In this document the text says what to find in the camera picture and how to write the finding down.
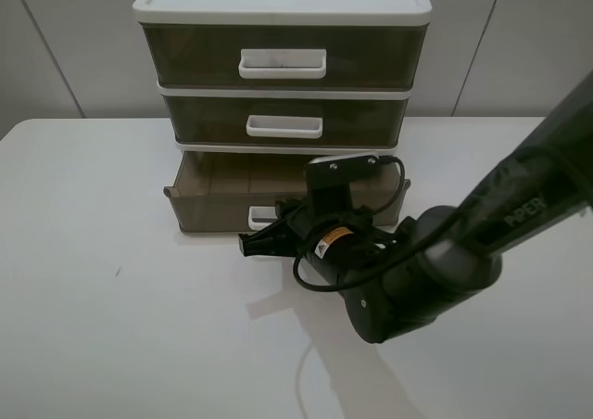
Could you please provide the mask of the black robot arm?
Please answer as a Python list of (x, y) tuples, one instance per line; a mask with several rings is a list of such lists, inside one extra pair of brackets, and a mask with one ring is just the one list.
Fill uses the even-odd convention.
[(592, 81), (585, 78), (456, 207), (435, 206), (388, 233), (350, 186), (397, 158), (320, 157), (304, 170), (307, 194), (280, 201), (275, 222), (242, 234), (245, 256), (307, 261), (338, 293), (366, 342), (431, 324), (494, 285), (504, 252), (592, 203)]

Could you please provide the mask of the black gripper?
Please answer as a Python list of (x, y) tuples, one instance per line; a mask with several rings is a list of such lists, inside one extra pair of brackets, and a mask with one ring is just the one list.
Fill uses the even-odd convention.
[(398, 246), (396, 236), (372, 224), (367, 209), (312, 216), (304, 200), (276, 204), (278, 221), (254, 234), (240, 234), (244, 257), (293, 258), (293, 277), (301, 286), (306, 261), (325, 286), (362, 286), (376, 279), (377, 268)]

